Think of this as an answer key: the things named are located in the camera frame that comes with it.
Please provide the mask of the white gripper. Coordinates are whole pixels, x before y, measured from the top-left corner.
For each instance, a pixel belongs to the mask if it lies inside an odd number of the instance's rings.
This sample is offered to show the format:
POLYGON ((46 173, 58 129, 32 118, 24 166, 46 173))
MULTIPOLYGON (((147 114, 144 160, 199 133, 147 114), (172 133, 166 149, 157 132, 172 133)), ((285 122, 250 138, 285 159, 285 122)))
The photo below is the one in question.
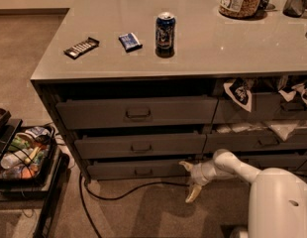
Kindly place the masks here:
POLYGON ((180 161, 179 163, 190 172, 192 181, 192 184, 189 186, 189 193, 185 199, 186 203, 192 203, 200 194, 202 186, 213 179, 217 179, 222 174, 213 161, 198 164, 191 164, 186 161, 180 161))

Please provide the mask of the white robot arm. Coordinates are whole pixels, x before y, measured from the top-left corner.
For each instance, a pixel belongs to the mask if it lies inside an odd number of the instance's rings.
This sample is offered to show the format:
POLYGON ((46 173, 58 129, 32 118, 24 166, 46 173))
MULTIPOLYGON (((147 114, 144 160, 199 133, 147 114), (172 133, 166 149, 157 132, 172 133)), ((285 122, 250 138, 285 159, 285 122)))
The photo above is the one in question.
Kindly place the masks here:
POLYGON ((207 162, 180 164, 191 178, 187 203, 215 179, 239 178, 251 186, 248 225, 235 227, 230 238, 307 238, 307 182, 293 173, 260 170, 227 149, 217 150, 207 162))

